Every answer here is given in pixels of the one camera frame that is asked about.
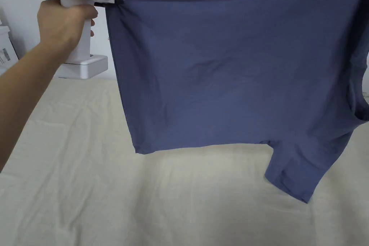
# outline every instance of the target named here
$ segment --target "finger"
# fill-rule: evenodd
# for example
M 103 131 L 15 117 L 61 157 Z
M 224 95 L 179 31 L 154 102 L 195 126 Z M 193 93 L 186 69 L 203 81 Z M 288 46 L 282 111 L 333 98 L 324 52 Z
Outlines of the finger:
M 61 5 L 60 0 L 44 0 L 41 5 Z
M 85 19 L 96 18 L 98 15 L 96 8 L 92 5 L 80 5 L 79 8 L 81 9 Z

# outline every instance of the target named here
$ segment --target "blue t-shirt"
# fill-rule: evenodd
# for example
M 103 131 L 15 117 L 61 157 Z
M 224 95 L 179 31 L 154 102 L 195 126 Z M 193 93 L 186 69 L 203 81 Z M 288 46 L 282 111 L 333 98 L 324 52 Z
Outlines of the blue t-shirt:
M 266 178 L 308 202 L 369 121 L 369 0 L 125 0 L 106 12 L 138 153 L 266 143 Z

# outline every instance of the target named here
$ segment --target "t-shirt sleeve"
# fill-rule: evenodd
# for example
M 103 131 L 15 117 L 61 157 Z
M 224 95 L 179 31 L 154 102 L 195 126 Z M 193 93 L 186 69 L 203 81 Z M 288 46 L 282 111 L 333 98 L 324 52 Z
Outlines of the t-shirt sleeve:
M 277 188 L 308 203 L 318 183 L 347 146 L 352 133 L 332 140 L 302 138 L 271 143 L 265 177 Z

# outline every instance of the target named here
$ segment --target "beige bed sheet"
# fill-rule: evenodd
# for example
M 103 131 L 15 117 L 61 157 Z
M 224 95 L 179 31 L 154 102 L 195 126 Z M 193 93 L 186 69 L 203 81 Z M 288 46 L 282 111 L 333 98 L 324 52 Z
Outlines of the beige bed sheet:
M 264 179 L 271 155 L 135 154 L 115 81 L 53 80 L 0 174 L 0 245 L 369 245 L 369 124 L 309 204 Z

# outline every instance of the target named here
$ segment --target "white cardboard box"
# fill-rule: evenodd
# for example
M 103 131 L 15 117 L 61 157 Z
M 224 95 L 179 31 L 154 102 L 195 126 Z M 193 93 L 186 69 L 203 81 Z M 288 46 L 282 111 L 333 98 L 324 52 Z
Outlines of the white cardboard box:
M 0 26 L 0 74 L 18 61 L 12 43 L 9 39 L 10 29 L 7 26 Z

